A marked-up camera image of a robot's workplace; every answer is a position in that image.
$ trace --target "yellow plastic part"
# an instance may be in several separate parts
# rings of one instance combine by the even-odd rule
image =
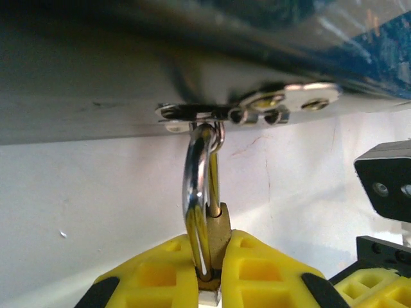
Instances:
[[[223,262],[223,308],[318,308],[303,273],[324,278],[250,234],[233,230]]]
[[[97,278],[120,282],[106,308],[197,308],[198,285],[186,234],[126,261]]]
[[[368,298],[378,298],[378,292],[391,285],[398,278],[399,276],[395,271],[385,268],[359,269],[337,283],[335,289],[351,307],[374,308],[374,306],[365,304],[364,301]]]
[[[399,277],[355,307],[409,308],[411,307],[411,280],[405,277]]]

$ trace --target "padlock shackle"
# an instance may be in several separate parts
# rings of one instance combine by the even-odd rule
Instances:
[[[183,218],[193,250],[194,263],[203,281],[212,278],[205,198],[206,189],[207,192],[209,190],[207,176],[210,155],[220,148],[220,141],[223,140],[223,132],[218,132],[222,127],[220,125],[216,127],[217,130],[207,123],[193,125],[182,185]]]

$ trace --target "screw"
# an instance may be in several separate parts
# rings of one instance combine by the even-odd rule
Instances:
[[[315,99],[311,99],[308,102],[306,102],[305,104],[303,104],[303,106],[301,106],[301,108],[303,110],[306,111],[318,111],[321,109],[326,108],[329,105],[329,100],[326,98],[315,98]]]

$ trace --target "white wall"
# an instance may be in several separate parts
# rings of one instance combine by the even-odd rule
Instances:
[[[220,186],[232,227],[334,275],[354,260],[357,235],[400,240],[390,235],[398,224],[373,212],[353,160],[408,137],[411,111],[228,133]],[[0,147],[0,307],[73,307],[100,273],[183,233],[187,143]]]

